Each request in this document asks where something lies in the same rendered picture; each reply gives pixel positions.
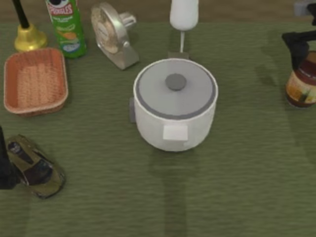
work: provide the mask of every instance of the brown jar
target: brown jar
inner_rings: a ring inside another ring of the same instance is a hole
[[[286,84],[288,102],[300,108],[316,103],[316,51],[310,51],[308,57],[297,70],[294,70]]]

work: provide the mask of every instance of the tray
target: tray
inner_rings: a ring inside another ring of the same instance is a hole
[[[44,48],[15,53],[4,65],[4,107],[30,117],[63,108],[68,97],[65,59],[60,50]]]

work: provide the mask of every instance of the square base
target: square base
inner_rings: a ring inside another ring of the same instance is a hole
[[[188,53],[180,53],[180,52],[168,52],[168,58],[182,58],[182,59],[190,59]]]

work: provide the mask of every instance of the white pot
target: white pot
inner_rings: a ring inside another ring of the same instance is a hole
[[[138,74],[133,94],[137,128],[152,146],[180,152],[196,147],[208,135],[218,86],[198,63],[186,59],[154,62]]]

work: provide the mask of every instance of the table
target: table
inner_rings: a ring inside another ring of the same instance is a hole
[[[0,25],[2,65],[16,27]],[[38,27],[55,46],[51,25]],[[68,179],[44,201],[21,185],[0,191],[1,237],[316,236],[316,108],[287,104],[290,57],[280,38],[310,28],[201,23],[190,32],[187,48],[216,77],[219,99],[205,142],[172,154],[140,137],[128,101],[138,72],[177,50],[179,33],[168,23],[139,23],[131,38],[141,62],[121,72],[87,23],[87,55],[67,60],[63,110],[20,118],[0,104],[5,135],[36,141]]]

